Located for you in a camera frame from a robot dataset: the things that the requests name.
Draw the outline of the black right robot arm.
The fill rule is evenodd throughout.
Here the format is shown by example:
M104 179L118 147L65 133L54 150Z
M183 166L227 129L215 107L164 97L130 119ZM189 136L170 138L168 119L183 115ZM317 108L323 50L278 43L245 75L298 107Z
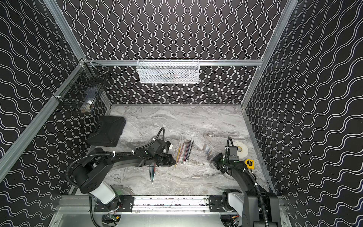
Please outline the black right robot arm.
M247 164L239 160L237 151L233 139L228 137L225 154L219 153L212 159L215 168L231 176L241 188L224 191L224 209L238 213L239 227L281 227L277 195L260 186Z

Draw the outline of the clear blue pencil cap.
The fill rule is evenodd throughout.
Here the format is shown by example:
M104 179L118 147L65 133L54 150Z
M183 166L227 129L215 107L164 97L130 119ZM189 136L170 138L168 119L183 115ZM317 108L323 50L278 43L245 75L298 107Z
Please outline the clear blue pencil cap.
M212 157L212 149L208 148L206 150L206 154L207 154L207 160L210 161L213 157Z

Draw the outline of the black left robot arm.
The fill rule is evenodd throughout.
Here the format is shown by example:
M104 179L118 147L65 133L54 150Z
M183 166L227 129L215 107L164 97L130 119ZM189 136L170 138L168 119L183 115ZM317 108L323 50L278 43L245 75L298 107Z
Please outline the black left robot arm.
M83 194L97 198L102 204L118 206L118 194L104 182L107 174L116 169L127 167L170 167L176 164L169 153L172 144L165 140L162 127L150 143L137 147L131 152L108 152L96 148L68 165L66 179L69 184L80 189Z

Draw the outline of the black pencil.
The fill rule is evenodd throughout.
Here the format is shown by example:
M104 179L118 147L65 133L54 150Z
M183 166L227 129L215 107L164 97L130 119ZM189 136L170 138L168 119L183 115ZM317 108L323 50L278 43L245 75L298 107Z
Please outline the black pencil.
M188 156L187 156L186 162L189 162L189 160L190 160L193 145L194 145L194 140L190 144L190 148L189 148L189 151L188 151Z

